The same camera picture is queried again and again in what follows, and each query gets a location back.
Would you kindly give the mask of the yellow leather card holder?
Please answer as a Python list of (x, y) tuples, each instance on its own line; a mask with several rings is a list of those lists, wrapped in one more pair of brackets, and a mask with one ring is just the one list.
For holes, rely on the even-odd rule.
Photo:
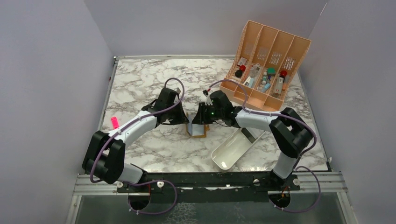
[(206, 138), (207, 131), (209, 130), (210, 130), (209, 125), (197, 125), (192, 123), (188, 123), (186, 125), (187, 134), (191, 138)]

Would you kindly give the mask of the black credit card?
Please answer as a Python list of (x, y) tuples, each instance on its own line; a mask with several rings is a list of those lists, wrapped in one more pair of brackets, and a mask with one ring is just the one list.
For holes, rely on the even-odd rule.
[(253, 144), (257, 140), (257, 138), (248, 129), (242, 128), (241, 132), (249, 140), (250, 143)]

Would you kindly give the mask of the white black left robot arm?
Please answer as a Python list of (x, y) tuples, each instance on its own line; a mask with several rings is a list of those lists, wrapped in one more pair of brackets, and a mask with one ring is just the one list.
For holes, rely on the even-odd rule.
[(93, 134), (82, 168), (99, 181), (113, 184), (128, 182), (134, 191), (146, 188), (147, 179), (143, 169), (125, 163), (125, 152), (135, 140), (159, 125), (187, 124), (179, 93), (163, 88), (157, 99), (144, 106), (130, 121), (108, 133)]

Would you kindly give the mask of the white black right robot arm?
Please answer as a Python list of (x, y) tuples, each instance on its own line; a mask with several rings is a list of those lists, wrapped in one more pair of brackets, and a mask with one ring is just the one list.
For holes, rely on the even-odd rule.
[(287, 107), (280, 112), (264, 112), (243, 105), (234, 106), (223, 91), (215, 91), (207, 96), (206, 102), (199, 103), (192, 123), (208, 125), (218, 120), (230, 127), (255, 128), (273, 134), (281, 150), (269, 178), (271, 187), (276, 190), (288, 184), (288, 177), (309, 143), (317, 141), (314, 131), (294, 109)]

